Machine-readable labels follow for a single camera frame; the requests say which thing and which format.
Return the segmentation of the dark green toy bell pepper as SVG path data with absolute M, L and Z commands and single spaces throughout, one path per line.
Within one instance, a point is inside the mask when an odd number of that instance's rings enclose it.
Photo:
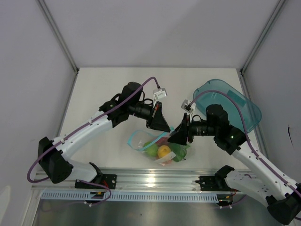
M 183 160 L 186 160 L 186 155 L 188 149 L 190 148 L 190 145 L 179 145 L 171 143 L 169 147 L 171 151 L 175 154 L 175 157 L 173 158 L 174 162 L 181 162 Z

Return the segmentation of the clear zip bag teal zipper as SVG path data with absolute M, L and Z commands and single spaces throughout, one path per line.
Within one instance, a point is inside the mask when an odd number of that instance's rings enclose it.
M 193 147 L 170 143 L 169 135 L 167 132 L 136 130 L 130 135 L 127 144 L 149 160 L 163 166 L 178 164 L 190 158 Z

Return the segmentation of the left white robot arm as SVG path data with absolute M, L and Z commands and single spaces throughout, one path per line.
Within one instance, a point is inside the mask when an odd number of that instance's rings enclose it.
M 131 115 L 144 119 L 148 129 L 170 132 L 162 113 L 161 99 L 166 96 L 166 90 L 157 87 L 152 99 L 145 98 L 143 86 L 129 82 L 121 93 L 101 105 L 90 119 L 73 132 L 52 140 L 42 138 L 38 146 L 39 165 L 54 184 L 73 179 L 98 188 L 103 178 L 101 170 L 92 162 L 73 161 L 72 156 L 91 139 L 115 128 Z

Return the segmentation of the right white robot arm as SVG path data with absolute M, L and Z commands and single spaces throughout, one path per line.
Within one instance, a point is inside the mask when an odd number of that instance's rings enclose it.
M 192 143 L 195 136 L 212 136 L 220 149 L 239 160 L 256 176 L 249 178 L 230 166 L 224 166 L 226 173 L 215 177 L 218 189 L 230 187 L 245 193 L 264 205 L 283 225 L 289 225 L 297 217 L 301 211 L 301 185 L 256 150 L 244 132 L 230 125 L 228 114 L 221 105 L 209 105 L 206 120 L 194 121 L 185 113 L 168 142 L 186 145 Z

